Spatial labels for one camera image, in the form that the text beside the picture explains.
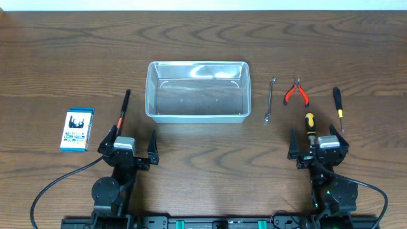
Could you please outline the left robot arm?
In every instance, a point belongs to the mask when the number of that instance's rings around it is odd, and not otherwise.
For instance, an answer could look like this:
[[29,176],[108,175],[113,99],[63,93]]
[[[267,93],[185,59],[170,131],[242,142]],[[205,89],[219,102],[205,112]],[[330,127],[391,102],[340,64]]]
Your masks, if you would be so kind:
[[100,178],[92,187],[92,228],[139,228],[139,220],[127,212],[135,177],[138,171],[159,164],[155,131],[151,134],[146,158],[135,155],[134,138],[119,134],[119,128],[114,125],[99,144],[98,152],[113,168],[113,173]]

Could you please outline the blue white cardboard box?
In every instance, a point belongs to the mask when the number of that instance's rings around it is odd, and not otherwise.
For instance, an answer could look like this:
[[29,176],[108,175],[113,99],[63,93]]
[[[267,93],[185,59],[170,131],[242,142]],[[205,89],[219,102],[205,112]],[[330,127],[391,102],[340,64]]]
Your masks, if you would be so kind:
[[94,112],[93,107],[72,107],[67,111],[61,151],[88,151]]

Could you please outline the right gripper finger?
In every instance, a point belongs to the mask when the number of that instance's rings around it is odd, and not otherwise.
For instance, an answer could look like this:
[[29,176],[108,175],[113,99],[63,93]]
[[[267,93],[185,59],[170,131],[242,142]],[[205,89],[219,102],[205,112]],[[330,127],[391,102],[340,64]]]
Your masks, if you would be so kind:
[[338,131],[335,129],[333,124],[330,124],[329,132],[331,135],[336,136],[336,138],[338,139],[338,142],[340,143],[340,148],[342,148],[342,149],[349,148],[349,143],[346,140],[344,140],[344,138],[338,133]]
[[301,155],[298,140],[296,138],[296,132],[295,129],[291,129],[291,140],[289,143],[289,149],[287,153],[287,158],[289,160],[295,160]]

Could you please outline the silver offset wrench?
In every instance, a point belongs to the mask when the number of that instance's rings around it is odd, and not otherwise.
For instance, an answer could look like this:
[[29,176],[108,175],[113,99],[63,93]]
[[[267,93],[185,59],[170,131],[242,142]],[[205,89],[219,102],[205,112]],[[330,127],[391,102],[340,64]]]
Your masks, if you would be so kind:
[[269,91],[268,91],[268,111],[267,114],[265,115],[264,121],[265,123],[268,123],[270,121],[270,115],[272,112],[272,93],[273,93],[273,85],[276,82],[276,77],[273,77],[270,86],[269,86]]

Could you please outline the small black orange hammer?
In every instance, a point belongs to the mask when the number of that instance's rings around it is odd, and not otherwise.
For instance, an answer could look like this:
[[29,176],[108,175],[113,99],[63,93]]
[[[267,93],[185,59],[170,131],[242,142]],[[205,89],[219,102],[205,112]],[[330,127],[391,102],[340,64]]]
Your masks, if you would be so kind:
[[117,124],[117,132],[116,132],[117,136],[119,136],[121,134],[121,128],[122,128],[123,121],[125,118],[125,113],[127,111],[130,94],[131,94],[131,89],[127,89],[125,92],[125,97],[124,97],[123,104],[122,104],[121,111],[120,111],[120,118],[119,118],[118,124]]

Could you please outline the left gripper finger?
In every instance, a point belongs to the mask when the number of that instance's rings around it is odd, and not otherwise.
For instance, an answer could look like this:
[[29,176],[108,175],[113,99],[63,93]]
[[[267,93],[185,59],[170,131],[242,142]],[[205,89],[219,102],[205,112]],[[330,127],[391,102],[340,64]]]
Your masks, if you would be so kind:
[[117,138],[118,128],[116,125],[113,125],[107,136],[99,144],[98,152],[102,155],[109,155],[111,150],[114,147],[114,142]]
[[153,165],[158,165],[159,164],[159,155],[158,155],[158,149],[157,149],[157,145],[156,145],[156,130],[153,130],[153,132],[151,134],[147,153],[148,153],[149,163],[153,164]]

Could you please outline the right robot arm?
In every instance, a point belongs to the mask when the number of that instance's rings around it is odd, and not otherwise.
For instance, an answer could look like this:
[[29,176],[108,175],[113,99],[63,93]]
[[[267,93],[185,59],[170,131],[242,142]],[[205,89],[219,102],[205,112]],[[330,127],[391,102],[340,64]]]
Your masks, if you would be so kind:
[[315,209],[299,221],[300,228],[353,228],[350,213],[357,209],[358,185],[340,178],[333,167],[342,163],[349,144],[330,125],[330,134],[309,134],[310,147],[303,151],[291,131],[287,158],[296,161],[298,169],[306,169],[312,185],[311,199]]

